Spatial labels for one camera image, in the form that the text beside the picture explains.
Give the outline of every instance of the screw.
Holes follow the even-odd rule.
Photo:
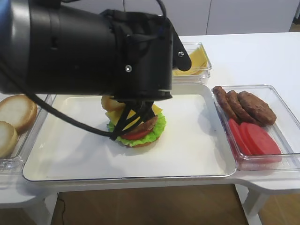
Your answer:
[[[181,58],[184,56],[184,53],[183,52],[178,52],[178,56]]]
[[[132,71],[131,65],[126,65],[126,66],[125,66],[125,71],[126,71],[127,73],[130,73],[130,72]]]

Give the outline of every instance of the clear plastic container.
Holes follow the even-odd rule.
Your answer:
[[[9,97],[10,95],[0,94],[0,101]],[[53,98],[51,95],[39,95],[46,103],[52,104]],[[22,166],[27,160],[27,157],[31,151],[32,145],[38,135],[42,124],[45,121],[47,112],[37,108],[37,117],[32,127],[24,134],[18,136],[18,142],[15,146],[12,154],[8,157],[0,158],[0,175],[20,173],[22,172]]]
[[[299,170],[300,169],[300,123],[287,107],[283,99],[270,85],[224,86],[226,92],[248,91],[269,104],[276,114],[275,124],[264,129],[273,138],[281,154],[277,155],[244,155],[238,147],[229,128],[228,118],[219,106],[216,98],[215,105],[221,122],[227,134],[228,142],[238,164],[238,170]]]
[[[183,46],[187,53],[191,55],[198,51],[198,61],[193,62],[192,67],[188,71],[173,71],[173,83],[201,83],[206,84],[210,78],[211,63],[201,42],[183,42]]]

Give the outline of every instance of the wooden floor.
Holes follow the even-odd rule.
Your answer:
[[[233,185],[60,193],[64,225],[247,225]],[[300,195],[271,197],[263,225],[300,225]],[[57,201],[52,225],[62,223]],[[34,225],[22,209],[0,210],[0,225]]]

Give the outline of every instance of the bottom bun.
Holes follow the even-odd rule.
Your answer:
[[[14,151],[18,141],[18,134],[12,125],[0,121],[0,136],[0,158],[3,158]]]
[[[127,146],[130,147],[130,148],[140,148],[140,147],[145,147],[145,146],[151,145],[153,142],[156,142],[158,139],[159,139],[159,137],[158,137],[156,140],[154,140],[154,141],[152,141],[152,142],[147,142],[147,143],[145,143],[145,144],[138,144],[138,145],[135,145],[135,146],[129,146],[129,145],[127,145]]]

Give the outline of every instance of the white table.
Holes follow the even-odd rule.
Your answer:
[[[189,36],[181,40],[203,43],[213,66],[208,87],[271,84],[300,119],[297,97],[300,96],[300,89],[297,89],[300,82],[300,33]],[[300,172],[237,171],[221,180],[77,181],[45,186],[27,182],[21,175],[1,176],[0,207],[25,208],[38,225],[46,225],[51,220],[57,192],[226,183],[236,184],[248,223],[260,225],[257,213],[268,196],[300,192]]]

